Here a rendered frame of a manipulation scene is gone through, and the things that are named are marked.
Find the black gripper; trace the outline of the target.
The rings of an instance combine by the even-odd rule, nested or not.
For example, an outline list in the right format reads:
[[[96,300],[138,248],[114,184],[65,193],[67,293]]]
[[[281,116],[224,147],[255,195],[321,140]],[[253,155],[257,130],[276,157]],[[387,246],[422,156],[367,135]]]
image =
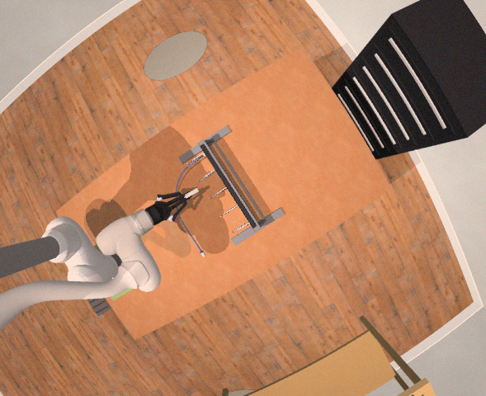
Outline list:
[[[170,193],[170,194],[166,194],[166,195],[157,195],[157,201],[153,205],[151,205],[150,207],[146,208],[145,210],[151,216],[151,218],[153,220],[153,225],[159,224],[160,222],[162,222],[164,220],[170,220],[171,222],[174,222],[177,215],[187,205],[186,201],[189,200],[190,198],[192,198],[192,196],[195,195],[197,192],[198,192],[198,189],[196,188],[195,190],[193,190],[191,192],[188,191],[185,194],[182,194],[179,191],[179,192],[174,192],[174,193]],[[172,198],[172,197],[176,197],[176,196],[178,196],[178,197],[173,199],[173,200],[170,200],[168,202],[160,201],[160,200],[164,200],[164,199]],[[171,204],[173,204],[175,202],[177,202],[177,203],[170,206]],[[183,205],[180,207],[180,209],[174,215],[169,217],[169,215],[171,214],[171,211],[182,203],[183,203]]]

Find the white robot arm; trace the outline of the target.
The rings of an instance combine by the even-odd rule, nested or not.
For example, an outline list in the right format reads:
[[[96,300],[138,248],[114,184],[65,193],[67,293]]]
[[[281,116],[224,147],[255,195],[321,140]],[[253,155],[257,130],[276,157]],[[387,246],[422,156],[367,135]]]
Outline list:
[[[42,238],[0,247],[0,279],[47,261],[65,263],[69,269],[68,280],[38,280],[1,293],[0,331],[40,302],[101,299],[138,287],[155,290],[161,273],[141,239],[151,229],[149,213],[138,210],[97,235],[99,252],[76,221],[61,216],[47,225]]]

